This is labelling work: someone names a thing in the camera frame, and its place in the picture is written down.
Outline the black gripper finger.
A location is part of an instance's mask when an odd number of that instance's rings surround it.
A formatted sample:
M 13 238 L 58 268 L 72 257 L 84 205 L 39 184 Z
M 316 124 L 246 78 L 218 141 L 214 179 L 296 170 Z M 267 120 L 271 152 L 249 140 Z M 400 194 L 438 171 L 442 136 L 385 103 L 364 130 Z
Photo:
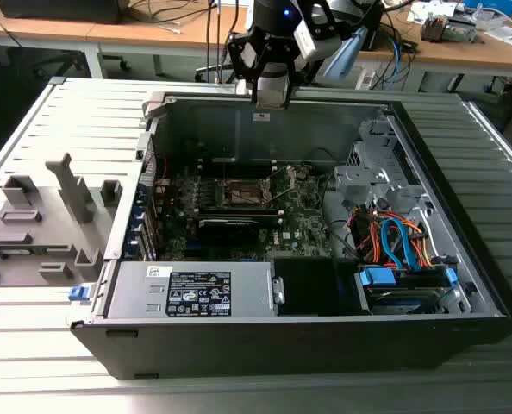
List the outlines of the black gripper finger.
M 269 50 L 268 47 L 270 46 L 269 40 L 270 35 L 261 29 L 258 31 L 254 31 L 253 33 L 254 37 L 253 40 L 255 43 L 253 44 L 254 52 L 255 54 L 255 60 L 253 62 L 253 73 L 252 73 L 252 97 L 251 97 L 251 103 L 256 104 L 258 100 L 258 82 L 259 78 L 261 77 L 265 66 L 268 63 L 269 58 Z
M 284 81 L 284 94 L 281 109 L 287 109 L 290 104 L 291 94 L 297 83 L 297 71 L 295 61 L 299 55 L 299 48 L 295 41 L 279 41 L 279 61 L 286 65 L 286 80 Z

